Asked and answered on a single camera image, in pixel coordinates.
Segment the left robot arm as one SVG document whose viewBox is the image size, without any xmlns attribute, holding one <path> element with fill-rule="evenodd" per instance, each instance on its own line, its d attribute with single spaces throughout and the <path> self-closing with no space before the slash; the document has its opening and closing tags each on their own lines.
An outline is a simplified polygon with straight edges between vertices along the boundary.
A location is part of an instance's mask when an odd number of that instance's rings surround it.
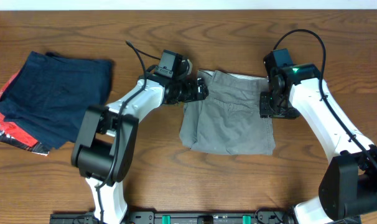
<svg viewBox="0 0 377 224">
<path fill-rule="evenodd" d="M 161 105 L 204 100 L 202 78 L 191 78 L 192 63 L 165 50 L 159 63 L 145 68 L 136 86 L 118 101 L 92 105 L 85 111 L 71 163 L 93 194 L 95 211 L 78 216 L 93 223 L 121 223 L 128 205 L 123 180 L 133 161 L 139 123 Z"/>
</svg>

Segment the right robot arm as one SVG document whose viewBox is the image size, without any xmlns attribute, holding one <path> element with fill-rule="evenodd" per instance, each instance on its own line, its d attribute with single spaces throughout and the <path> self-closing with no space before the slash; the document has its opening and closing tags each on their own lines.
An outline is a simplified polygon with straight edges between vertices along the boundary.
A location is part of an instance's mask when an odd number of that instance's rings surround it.
<svg viewBox="0 0 377 224">
<path fill-rule="evenodd" d="M 296 65 L 287 49 L 263 58 L 269 88 L 261 118 L 302 116 L 322 146 L 328 168 L 314 198 L 293 206 L 285 223 L 360 223 L 377 212 L 377 146 L 348 119 L 312 63 Z"/>
</svg>

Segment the grey shorts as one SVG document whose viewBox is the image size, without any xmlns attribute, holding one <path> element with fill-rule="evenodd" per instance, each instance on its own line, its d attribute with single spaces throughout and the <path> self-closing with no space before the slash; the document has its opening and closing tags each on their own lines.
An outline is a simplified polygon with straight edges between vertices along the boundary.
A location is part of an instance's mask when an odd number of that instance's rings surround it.
<svg viewBox="0 0 377 224">
<path fill-rule="evenodd" d="M 261 77 L 199 70 L 209 95 L 184 104 L 179 137 L 183 146 L 208 154 L 271 155 L 276 147 L 270 118 L 261 118 L 260 95 L 268 90 Z"/>
</svg>

